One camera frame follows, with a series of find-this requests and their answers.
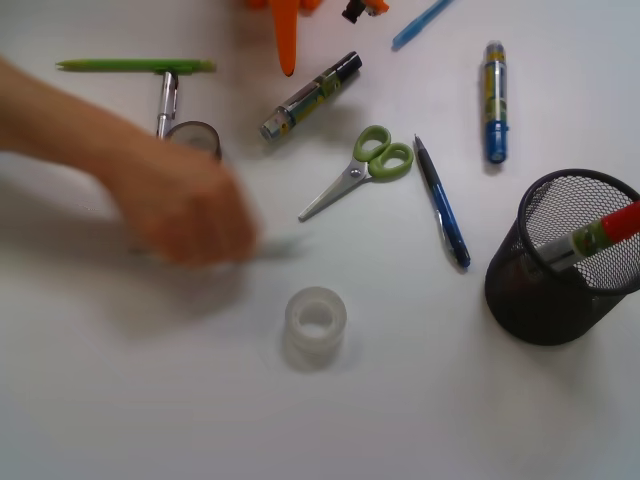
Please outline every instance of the wire mesh cup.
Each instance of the wire mesh cup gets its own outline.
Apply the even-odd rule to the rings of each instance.
[[[525,342],[560,345],[638,290],[640,235],[562,271],[536,251],[638,199],[621,181],[590,170],[561,170],[534,183],[487,271],[485,296],[498,323]]]

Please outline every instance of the green scissors handle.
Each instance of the green scissors handle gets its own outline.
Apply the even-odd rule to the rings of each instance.
[[[380,145],[365,150],[364,144],[369,140],[380,142]],[[369,174],[373,178],[388,179],[407,173],[413,163],[413,150],[404,143],[391,143],[391,133],[380,125],[373,125],[360,134],[353,148],[353,158],[359,162],[369,164]],[[395,167],[386,167],[385,164],[396,158],[402,163]]]

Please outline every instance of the blue pen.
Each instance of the blue pen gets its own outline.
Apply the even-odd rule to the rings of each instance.
[[[444,230],[447,240],[451,245],[453,256],[455,257],[456,262],[458,262],[458,265],[462,268],[467,268],[471,265],[469,251],[462,239],[462,234],[460,233],[460,229],[456,223],[456,218],[453,216],[453,210],[451,210],[451,205],[449,205],[447,195],[444,193],[442,182],[440,181],[440,177],[438,177],[438,172],[436,172],[436,167],[433,165],[433,161],[429,156],[429,152],[427,152],[427,149],[424,147],[422,140],[420,140],[417,135],[416,148],[418,150],[418,165],[420,165],[420,169],[422,170],[422,173],[427,180],[427,184],[431,189],[433,200],[435,201],[438,213],[440,214],[442,229]]]
[[[406,28],[401,31],[396,37],[393,39],[393,49],[399,50],[404,47],[409,41],[413,39],[417,34],[419,34],[427,24],[436,18],[442,10],[444,10],[453,0],[438,0],[434,3],[426,12],[416,18],[413,22],[406,26]]]

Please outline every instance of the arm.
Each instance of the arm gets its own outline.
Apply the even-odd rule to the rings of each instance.
[[[173,262],[241,260],[255,246],[256,228],[237,182],[208,154],[158,140],[2,58],[0,150],[94,176],[134,233]]]

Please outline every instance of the silver pen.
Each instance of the silver pen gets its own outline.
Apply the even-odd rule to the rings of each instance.
[[[162,80],[162,94],[160,96],[160,112],[158,113],[158,129],[156,136],[164,138],[171,130],[171,121],[176,118],[178,108],[178,75],[164,72]]]

